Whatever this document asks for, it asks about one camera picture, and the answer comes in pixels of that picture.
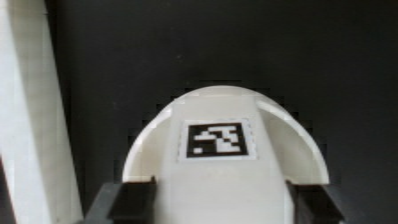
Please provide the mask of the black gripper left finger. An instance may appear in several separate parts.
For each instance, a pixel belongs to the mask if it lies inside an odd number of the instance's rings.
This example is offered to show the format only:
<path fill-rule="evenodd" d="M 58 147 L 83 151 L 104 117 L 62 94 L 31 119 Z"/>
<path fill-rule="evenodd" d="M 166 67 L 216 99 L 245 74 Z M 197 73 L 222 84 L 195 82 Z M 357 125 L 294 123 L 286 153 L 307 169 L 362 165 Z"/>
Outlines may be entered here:
<path fill-rule="evenodd" d="M 154 224 L 156 180 L 104 183 L 81 224 Z"/>

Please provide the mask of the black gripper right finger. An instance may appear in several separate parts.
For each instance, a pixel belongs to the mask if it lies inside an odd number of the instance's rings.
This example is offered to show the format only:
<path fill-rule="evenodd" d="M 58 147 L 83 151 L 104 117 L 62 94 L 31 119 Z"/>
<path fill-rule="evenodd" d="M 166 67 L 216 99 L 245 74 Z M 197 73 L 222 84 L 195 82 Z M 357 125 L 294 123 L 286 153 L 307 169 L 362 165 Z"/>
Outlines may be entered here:
<path fill-rule="evenodd" d="M 344 224 L 344 216 L 321 185 L 286 182 L 293 199 L 293 224 Z"/>

